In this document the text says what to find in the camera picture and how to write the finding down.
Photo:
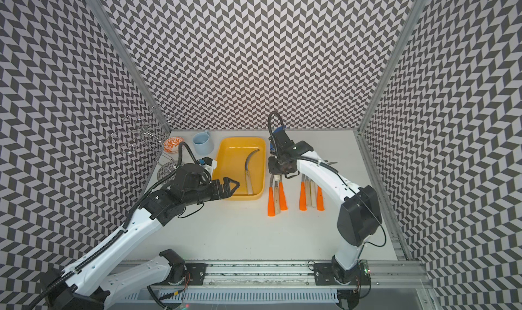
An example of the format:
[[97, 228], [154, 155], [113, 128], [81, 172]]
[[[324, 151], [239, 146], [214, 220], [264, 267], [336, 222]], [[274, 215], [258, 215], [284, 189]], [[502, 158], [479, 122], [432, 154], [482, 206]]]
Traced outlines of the grey sickle wooden handle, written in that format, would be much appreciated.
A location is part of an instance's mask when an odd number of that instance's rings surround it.
[[247, 159], [246, 159], [246, 162], [245, 162], [245, 177], [246, 177], [246, 186], [247, 186], [247, 194], [248, 195], [253, 195], [254, 194], [253, 186], [252, 186], [252, 183], [251, 183], [250, 168], [249, 168], [250, 160], [259, 151], [260, 151], [259, 149], [255, 149], [254, 151], [250, 152], [250, 154], [247, 156]]

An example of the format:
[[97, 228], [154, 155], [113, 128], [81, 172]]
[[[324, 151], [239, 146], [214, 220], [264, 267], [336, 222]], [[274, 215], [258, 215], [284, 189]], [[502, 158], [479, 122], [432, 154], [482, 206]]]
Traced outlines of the sickle wooden handle group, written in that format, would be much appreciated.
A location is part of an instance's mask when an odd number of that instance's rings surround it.
[[274, 203], [275, 203], [275, 214], [278, 215], [281, 213], [280, 201], [279, 201], [279, 181], [277, 177], [275, 177], [274, 186], [273, 186], [273, 194], [274, 194]]

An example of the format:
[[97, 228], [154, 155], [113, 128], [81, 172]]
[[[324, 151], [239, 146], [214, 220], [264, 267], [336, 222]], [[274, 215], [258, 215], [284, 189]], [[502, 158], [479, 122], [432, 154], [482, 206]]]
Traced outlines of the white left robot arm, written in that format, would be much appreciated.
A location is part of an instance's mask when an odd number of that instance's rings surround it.
[[189, 205], [228, 199], [240, 186], [230, 178], [214, 180], [207, 173], [175, 171], [154, 184], [123, 224], [85, 256], [62, 270], [51, 268], [41, 274], [42, 292], [28, 308], [45, 301], [49, 309], [107, 309], [152, 284], [182, 281], [184, 260], [171, 249], [117, 276], [110, 273], [141, 242], [182, 217]]

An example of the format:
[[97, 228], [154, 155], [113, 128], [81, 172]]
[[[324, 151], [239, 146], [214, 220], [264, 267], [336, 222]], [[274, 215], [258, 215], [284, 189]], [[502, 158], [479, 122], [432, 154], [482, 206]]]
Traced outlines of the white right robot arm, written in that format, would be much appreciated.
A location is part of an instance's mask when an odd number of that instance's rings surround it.
[[310, 178], [339, 207], [337, 230], [341, 242], [332, 258], [335, 280], [355, 284], [362, 275], [360, 256], [368, 239], [382, 225], [380, 203], [372, 186], [361, 187], [343, 177], [304, 141], [277, 144], [269, 140], [269, 172], [286, 175], [298, 172]]

